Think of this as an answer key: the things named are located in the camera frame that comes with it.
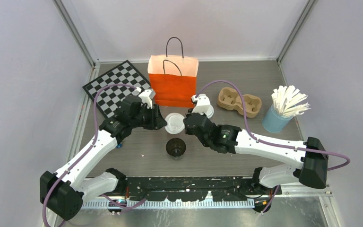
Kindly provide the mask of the white plastic cup lid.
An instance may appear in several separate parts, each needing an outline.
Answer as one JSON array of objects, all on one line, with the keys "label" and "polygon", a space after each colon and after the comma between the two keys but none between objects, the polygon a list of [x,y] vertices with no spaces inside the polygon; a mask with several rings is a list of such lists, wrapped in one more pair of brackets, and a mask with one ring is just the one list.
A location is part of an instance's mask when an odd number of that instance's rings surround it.
[{"label": "white plastic cup lid", "polygon": [[207,118],[211,118],[214,115],[214,108],[212,105],[210,105],[206,111]]}]

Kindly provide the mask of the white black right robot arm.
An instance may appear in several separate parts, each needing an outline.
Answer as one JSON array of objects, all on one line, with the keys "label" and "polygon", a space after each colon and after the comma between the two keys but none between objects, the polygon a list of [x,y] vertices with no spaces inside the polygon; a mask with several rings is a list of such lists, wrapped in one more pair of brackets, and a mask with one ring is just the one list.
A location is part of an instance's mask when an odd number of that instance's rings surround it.
[{"label": "white black right robot arm", "polygon": [[328,155],[316,138],[304,141],[288,141],[271,138],[281,146],[271,146],[260,141],[263,137],[251,137],[237,126],[216,125],[205,115],[189,113],[183,119],[185,133],[194,135],[204,147],[218,153],[247,154],[282,162],[274,167],[257,167],[251,181],[251,189],[263,194],[281,184],[299,182],[314,189],[324,189],[327,181]]}]

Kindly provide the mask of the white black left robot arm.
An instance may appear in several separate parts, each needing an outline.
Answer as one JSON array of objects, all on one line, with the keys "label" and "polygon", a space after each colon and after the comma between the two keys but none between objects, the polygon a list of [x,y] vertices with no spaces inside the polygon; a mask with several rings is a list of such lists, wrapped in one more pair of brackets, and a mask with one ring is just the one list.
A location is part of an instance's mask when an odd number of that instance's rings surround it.
[{"label": "white black left robot arm", "polygon": [[115,196],[126,190],[126,176],[110,168],[90,183],[84,181],[91,170],[116,148],[134,128],[159,130],[167,125],[157,104],[138,96],[127,96],[114,115],[97,125],[94,137],[69,162],[54,173],[45,171],[39,180],[43,214],[50,209],[64,221],[73,219],[83,203],[107,192]]}]

